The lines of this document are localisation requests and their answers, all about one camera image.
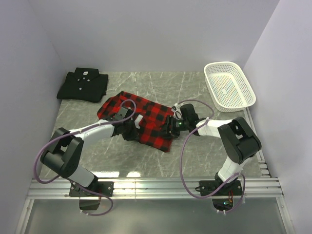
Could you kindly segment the red black plaid shirt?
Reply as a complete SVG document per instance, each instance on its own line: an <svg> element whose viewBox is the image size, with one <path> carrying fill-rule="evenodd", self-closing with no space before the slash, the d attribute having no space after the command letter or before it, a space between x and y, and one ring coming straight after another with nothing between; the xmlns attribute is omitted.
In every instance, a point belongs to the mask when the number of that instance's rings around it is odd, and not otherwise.
<svg viewBox="0 0 312 234"><path fill-rule="evenodd" d="M172 139L164 139L159 136L161 126L165 123L167 115L173 115L170 107L150 101L143 97L131 94L125 91L118 93L116 96L108 98L97 112L99 119L105 119L120 110L122 102L125 100L133 100L136 104L136 117L141 114L143 120L140 123L140 129L137 129L139 134L138 142L159 149L163 152L169 152L172 144Z"/></svg>

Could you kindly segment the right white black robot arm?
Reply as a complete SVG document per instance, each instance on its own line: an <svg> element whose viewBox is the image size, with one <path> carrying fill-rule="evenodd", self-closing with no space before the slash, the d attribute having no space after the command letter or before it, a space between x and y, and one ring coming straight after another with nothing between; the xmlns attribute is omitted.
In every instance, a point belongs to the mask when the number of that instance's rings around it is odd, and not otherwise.
<svg viewBox="0 0 312 234"><path fill-rule="evenodd" d="M173 107L174 114L167 116L159 136L172 139L180 132L188 131L198 137L217 137L221 139L227 158L215 176L215 190L220 195L232 189L232 183L246 162L250 160L262 145L243 117L230 120L211 120L199 118L194 106L190 103Z"/></svg>

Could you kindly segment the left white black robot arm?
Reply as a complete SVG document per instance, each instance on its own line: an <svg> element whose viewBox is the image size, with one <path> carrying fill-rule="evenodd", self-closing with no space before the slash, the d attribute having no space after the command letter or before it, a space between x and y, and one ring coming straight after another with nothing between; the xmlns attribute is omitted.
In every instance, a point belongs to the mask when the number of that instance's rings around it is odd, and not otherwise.
<svg viewBox="0 0 312 234"><path fill-rule="evenodd" d="M79 164L83 148L117 135L129 135L130 140L136 139L135 113L131 108L120 107L111 117L80 129L57 129L39 155L41 163L58 177L80 185L87 196L95 195L99 187L98 177Z"/></svg>

